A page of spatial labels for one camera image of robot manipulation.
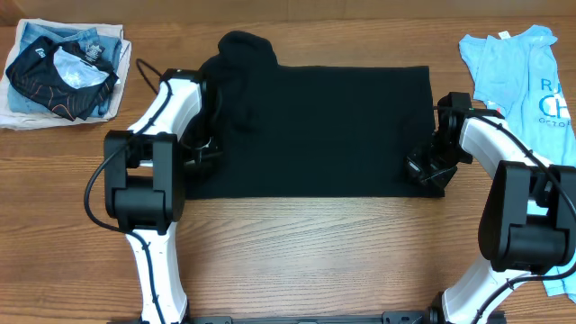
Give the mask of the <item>black t-shirt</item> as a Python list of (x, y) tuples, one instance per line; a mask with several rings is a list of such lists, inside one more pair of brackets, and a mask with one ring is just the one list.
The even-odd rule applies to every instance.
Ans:
[(218, 49), (202, 72), (221, 92), (223, 151), (188, 198), (443, 195), (405, 169), (435, 128), (427, 67), (287, 67), (243, 31)]

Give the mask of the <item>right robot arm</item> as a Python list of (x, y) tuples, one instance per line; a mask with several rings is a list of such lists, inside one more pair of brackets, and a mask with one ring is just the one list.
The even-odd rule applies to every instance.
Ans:
[(503, 323), (499, 305), (519, 286), (575, 272), (575, 169), (537, 155), (495, 110), (474, 109), (467, 93), (436, 105), (432, 140), (406, 157), (409, 179), (441, 192), (460, 163), (478, 161), (492, 181), (473, 265), (440, 292), (421, 323)]

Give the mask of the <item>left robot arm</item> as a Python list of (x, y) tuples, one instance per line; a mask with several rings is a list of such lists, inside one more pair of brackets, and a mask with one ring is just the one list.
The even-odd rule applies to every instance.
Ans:
[(139, 323), (188, 323), (176, 228), (185, 177), (205, 176), (221, 154), (221, 91), (200, 71), (169, 69), (157, 97), (127, 130), (104, 139), (104, 198), (128, 240), (142, 294)]

